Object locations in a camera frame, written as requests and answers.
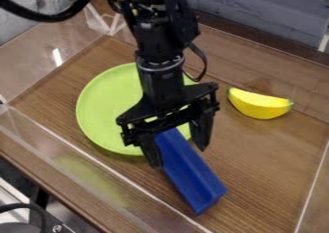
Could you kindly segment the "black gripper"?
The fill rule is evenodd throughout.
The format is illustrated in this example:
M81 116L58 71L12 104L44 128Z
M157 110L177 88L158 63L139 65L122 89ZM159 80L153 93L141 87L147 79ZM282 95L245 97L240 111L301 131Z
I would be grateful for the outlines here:
M154 135L189 124L192 140L201 151L212 142L214 115L220 110L216 99L218 84L184 82L184 61L166 65L138 59L142 99L117 118L126 145L139 145L153 168L162 167Z

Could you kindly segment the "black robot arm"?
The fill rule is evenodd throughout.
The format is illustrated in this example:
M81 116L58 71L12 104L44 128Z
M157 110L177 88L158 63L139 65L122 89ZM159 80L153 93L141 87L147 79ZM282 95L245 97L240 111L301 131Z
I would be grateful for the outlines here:
M0 0L0 9L39 22L60 22L73 18L91 0L71 0L59 13L39 13L14 0ZM142 148L153 167L163 166L155 136L188 124L192 139L200 149L210 145L214 114L220 110L216 98L218 84L205 83L200 76L188 85L184 71L184 50L200 58L206 54L193 43L201 35L198 17L188 0L107 0L123 16L137 41L135 65L142 85L142 99L115 122L122 128L123 143Z

